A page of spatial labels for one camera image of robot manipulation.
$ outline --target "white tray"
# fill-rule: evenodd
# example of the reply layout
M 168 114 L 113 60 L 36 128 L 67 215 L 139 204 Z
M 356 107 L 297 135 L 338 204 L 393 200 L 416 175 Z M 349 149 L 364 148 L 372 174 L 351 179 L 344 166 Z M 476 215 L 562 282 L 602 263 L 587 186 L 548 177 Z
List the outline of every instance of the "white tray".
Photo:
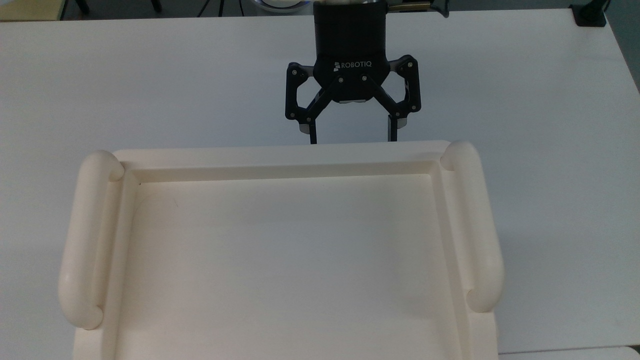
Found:
M 401 142 L 89 155 L 59 296 L 75 359 L 497 359 L 476 150 Z

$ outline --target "tray handle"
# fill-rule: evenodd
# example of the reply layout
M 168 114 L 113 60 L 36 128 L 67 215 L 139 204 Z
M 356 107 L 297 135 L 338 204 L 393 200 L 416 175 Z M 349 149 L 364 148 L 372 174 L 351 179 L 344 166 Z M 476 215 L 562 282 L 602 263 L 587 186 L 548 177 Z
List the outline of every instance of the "tray handle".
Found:
M 109 181 L 118 181 L 124 167 L 110 152 L 87 156 L 78 173 L 67 243 L 58 280 L 58 299 L 67 320 L 86 330 L 102 322 L 102 309 L 92 300 L 92 278 L 104 198 Z
M 466 213 L 475 279 L 475 287 L 467 293 L 467 304 L 476 313 L 485 313 L 495 307 L 502 295 L 504 263 L 480 156 L 470 143 L 453 142 L 440 164 L 456 172 Z

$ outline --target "white table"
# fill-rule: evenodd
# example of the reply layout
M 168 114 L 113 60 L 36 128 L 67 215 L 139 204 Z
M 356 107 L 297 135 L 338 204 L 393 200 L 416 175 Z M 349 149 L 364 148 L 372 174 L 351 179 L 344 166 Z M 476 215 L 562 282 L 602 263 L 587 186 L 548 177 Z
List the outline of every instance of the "white table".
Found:
M 310 17 L 0 24 L 0 358 L 70 358 L 56 285 L 84 156 L 307 143 L 284 80 L 313 64 L 313 33 Z M 570 10 L 393 14 L 387 43 L 420 63 L 399 139 L 466 139 L 483 159 L 500 352 L 640 343 L 640 96 L 611 29 Z M 318 140 L 385 141 L 386 122 L 332 103 Z

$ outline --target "black cable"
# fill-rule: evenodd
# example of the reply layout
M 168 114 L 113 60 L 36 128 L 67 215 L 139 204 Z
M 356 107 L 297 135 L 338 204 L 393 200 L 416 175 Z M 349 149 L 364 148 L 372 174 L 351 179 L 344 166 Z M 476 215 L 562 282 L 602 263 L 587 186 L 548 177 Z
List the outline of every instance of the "black cable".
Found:
M 225 8 L 225 0 L 220 0 L 220 7 L 218 8 L 218 17 L 222 17 L 222 9 Z
M 207 5 L 209 4 L 210 0 L 206 0 L 204 3 L 204 6 L 202 6 L 202 9 L 200 10 L 200 12 L 198 13 L 197 17 L 200 17 L 202 15 L 202 13 L 204 13 L 204 10 L 207 8 Z

